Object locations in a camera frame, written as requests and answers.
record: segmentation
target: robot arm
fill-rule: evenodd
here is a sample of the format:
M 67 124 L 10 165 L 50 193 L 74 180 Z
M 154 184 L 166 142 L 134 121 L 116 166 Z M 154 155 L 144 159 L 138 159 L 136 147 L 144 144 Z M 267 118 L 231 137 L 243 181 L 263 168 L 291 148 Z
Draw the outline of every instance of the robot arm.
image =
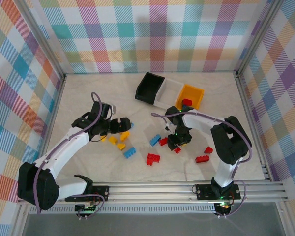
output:
M 170 107 L 166 111 L 166 115 L 179 114 L 179 112 L 180 111 L 176 107 Z M 192 137 L 189 134 L 189 130 L 192 128 L 211 134 L 215 150 L 221 159 L 216 175 L 211 180 L 212 190 L 216 197 L 219 198 L 226 194 L 231 188 L 233 184 L 232 174 L 237 163 L 247 154 L 248 146 L 239 134 L 226 124 L 202 116 L 197 116 L 195 113 L 198 111 L 193 110 L 190 107 L 185 107 L 181 112 L 181 115 L 168 117 L 168 119 L 176 126 L 175 134 L 170 134 L 168 136 L 168 147 L 173 150 L 179 145 L 190 142 Z M 217 120 L 224 120 L 234 126 L 244 135 L 251 146 L 247 134 L 236 117 L 230 116 L 225 119 L 217 118 Z
M 92 124 L 99 113 L 99 103 L 94 102 L 91 112 L 85 113 L 72 123 L 69 132 L 55 145 L 47 154 L 37 159 L 33 164 L 25 162 L 19 169 L 18 197 L 32 204 L 35 204 L 33 181 L 39 167 L 45 162 L 38 175 L 37 196 L 40 208 L 48 210 L 54 203 L 63 198 L 76 194 L 92 194 L 92 181 L 84 176 L 75 175 L 70 179 L 57 180 L 57 176 L 71 157 L 90 140 L 108 133 L 125 132 L 131 128 L 128 118 L 121 118 L 120 123 L 117 119 L 112 119 L 115 107 L 102 103 L 102 114 L 98 122 L 91 128 L 85 130 L 72 139 L 73 134 L 78 133 Z

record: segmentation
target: black bin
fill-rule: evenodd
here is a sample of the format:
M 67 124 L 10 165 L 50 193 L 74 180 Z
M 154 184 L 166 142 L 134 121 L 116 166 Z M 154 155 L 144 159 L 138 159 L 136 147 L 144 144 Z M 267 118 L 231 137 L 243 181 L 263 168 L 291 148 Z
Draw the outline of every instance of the black bin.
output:
M 156 94 L 164 79 L 165 77 L 147 72 L 137 87 L 135 99 L 153 105 Z

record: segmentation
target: electrical wire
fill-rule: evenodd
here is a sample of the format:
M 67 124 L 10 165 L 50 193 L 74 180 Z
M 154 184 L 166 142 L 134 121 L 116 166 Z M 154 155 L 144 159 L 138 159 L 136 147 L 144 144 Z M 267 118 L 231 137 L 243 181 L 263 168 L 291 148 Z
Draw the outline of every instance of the electrical wire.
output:
M 209 115 L 206 115 L 206 114 L 203 114 L 203 113 L 199 113 L 199 112 L 179 112 L 179 113 L 174 113 L 174 114 L 171 114 L 171 115 L 160 115 L 158 113 L 154 113 L 153 112 L 153 113 L 151 113 L 151 116 L 162 118 L 165 121 L 166 126 L 168 126 L 168 123 L 167 123 L 167 121 L 166 121 L 165 118 L 174 117 L 174 116 L 182 115 L 182 114 L 201 116 L 201 117 L 207 118 L 207 119 L 212 120 L 212 121 L 215 121 L 215 122 L 223 123 L 223 124 L 227 125 L 228 127 L 232 128 L 244 140 L 244 142 L 247 145 L 248 150 L 249 150 L 249 156 L 245 160 L 238 161 L 238 163 L 236 164 L 236 166 L 235 166 L 235 168 L 233 170 L 232 178 L 234 178 L 235 173 L 236 173 L 236 171 L 238 169 L 238 165 L 239 164 L 245 163 L 245 162 L 251 160 L 251 158 L 252 158 L 252 149 L 251 149 L 251 146 L 250 146 L 248 140 L 246 139 L 246 137 L 235 126 L 233 126 L 232 124 L 230 124 L 230 123 L 228 123 L 228 122 L 226 122 L 224 120 L 221 120 L 221 119 L 218 119 L 218 118 L 215 118 L 215 117 L 211 117 Z
M 78 194 L 78 195 L 73 195 L 72 197 L 99 197 L 99 198 L 102 199 L 102 204 L 100 205 L 100 207 L 94 213 L 92 213 L 91 215 L 84 217 L 86 220 L 94 217 L 103 208 L 104 203 L 105 203 L 105 198 L 102 195 L 99 195 L 99 194 Z M 78 211 L 79 220 L 82 219 L 82 216 L 80 215 L 81 211 L 82 210 Z
M 65 144 L 66 142 L 70 141 L 72 138 L 76 137 L 77 135 L 83 133 L 84 131 L 88 130 L 89 128 L 91 128 L 93 125 L 95 125 L 101 114 L 102 114 L 102 101 L 100 100 L 100 97 L 98 96 L 98 94 L 96 92 L 92 92 L 91 93 L 91 97 L 92 97 L 92 100 L 93 102 L 96 102 L 95 99 L 94 99 L 94 95 L 97 97 L 98 99 L 98 103 L 99 103 L 99 112 L 98 112 L 98 115 L 96 117 L 96 119 L 87 127 L 85 127 L 84 129 L 80 130 L 79 132 L 75 133 L 75 134 L 72 134 L 71 136 L 69 136 L 69 138 L 67 139 L 64 139 L 62 140 L 49 154 L 48 156 L 45 158 L 45 160 L 41 163 L 41 165 L 39 166 L 36 174 L 35 174 L 35 177 L 34 177 L 34 184 L 33 184 L 33 191 L 34 191 L 34 200 L 35 200 L 35 205 L 36 205 L 36 208 L 37 208 L 37 214 L 40 214 L 41 212 L 41 209 L 39 207 L 39 201 L 38 201 L 38 193 L 37 193 L 37 182 L 38 182 L 38 176 L 39 176 L 39 173 L 40 171 L 42 170 L 42 168 L 44 167 L 44 165 L 47 163 L 45 161 L 48 161 L 52 156 L 53 154 L 63 145 Z
M 244 201 L 245 201 L 245 199 L 246 199 L 246 195 L 247 195 L 247 187 L 246 187 L 245 182 L 242 181 L 242 180 L 236 180 L 235 182 L 241 182 L 242 185 L 244 186 L 244 196 L 242 197 L 241 202 L 240 202 L 239 206 L 236 208 L 236 210 L 234 210 L 233 212 L 229 213 L 228 215 L 222 215 L 222 214 L 220 214 L 220 213 L 217 212 L 217 214 L 219 214 L 220 216 L 222 216 L 222 217 L 224 217 L 224 218 L 229 217 L 229 216 L 231 216 L 231 215 L 234 215 L 237 211 L 239 211 L 239 209 L 240 209 L 241 206 L 244 204 Z
M 197 192 L 193 191 L 193 187 L 195 187 L 195 186 L 196 186 L 196 184 L 194 184 L 194 185 L 192 186 L 192 188 L 191 188 L 191 192 L 193 192 L 194 194 L 197 194 Z
M 107 137 L 107 134 L 103 137 L 103 138 L 101 138 L 100 140 L 96 140 L 96 141 L 93 141 L 93 140 L 90 140 L 91 142 L 99 142 L 99 141 L 102 141 L 103 139 L 105 139 Z
M 234 204 L 234 193 L 231 192 L 231 195 L 232 195 L 232 198 L 233 198 L 233 201 L 232 201 L 232 205 Z

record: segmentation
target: plaid wall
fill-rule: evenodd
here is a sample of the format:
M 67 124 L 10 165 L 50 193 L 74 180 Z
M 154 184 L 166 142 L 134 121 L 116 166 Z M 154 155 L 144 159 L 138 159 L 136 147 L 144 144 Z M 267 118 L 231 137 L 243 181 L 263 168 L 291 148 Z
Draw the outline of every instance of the plaid wall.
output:
M 284 1 L 243 82 L 272 173 L 295 215 L 295 0 Z
M 256 33 L 259 30 L 259 28 L 261 27 L 262 20 L 265 18 L 267 12 L 269 11 L 269 8 L 270 8 L 272 2 L 273 2 L 273 0 L 267 0 L 266 1 L 266 4 L 265 4 L 260 16 L 259 16 L 253 30 L 251 31 L 251 34 L 250 34 L 250 36 L 249 36 L 249 38 L 248 38 L 248 40 L 246 42 L 246 45 L 245 45 L 244 49 L 242 50 L 242 52 L 240 54 L 240 57 L 239 57 L 239 60 L 238 60 L 238 62 L 236 64 L 235 70 L 239 69 L 239 66 L 240 66 L 240 64 L 242 62 L 242 59 L 246 56 L 246 53 L 247 53 L 249 47 L 251 46 L 251 43 L 255 39 Z
M 12 0 L 0 0 L 0 236 L 17 202 L 17 172 L 38 157 L 60 79 Z
M 27 3 L 64 70 L 101 73 L 233 71 L 266 0 Z

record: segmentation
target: plastic bin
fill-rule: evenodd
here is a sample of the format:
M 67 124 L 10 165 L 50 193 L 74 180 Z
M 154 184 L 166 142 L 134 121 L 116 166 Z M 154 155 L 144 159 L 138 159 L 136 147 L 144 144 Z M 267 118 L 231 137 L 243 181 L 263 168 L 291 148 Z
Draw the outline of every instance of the plastic bin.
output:
M 156 95 L 154 106 L 163 109 L 174 106 L 182 88 L 183 83 L 165 79 Z
M 185 84 L 179 94 L 179 97 L 176 101 L 177 109 L 182 109 L 182 100 L 187 98 L 192 101 L 191 107 L 194 109 L 199 109 L 200 102 L 203 98 L 205 91 L 201 88 L 193 87 L 191 85 Z
M 153 105 L 164 79 L 162 76 L 147 72 L 137 87 L 135 99 Z

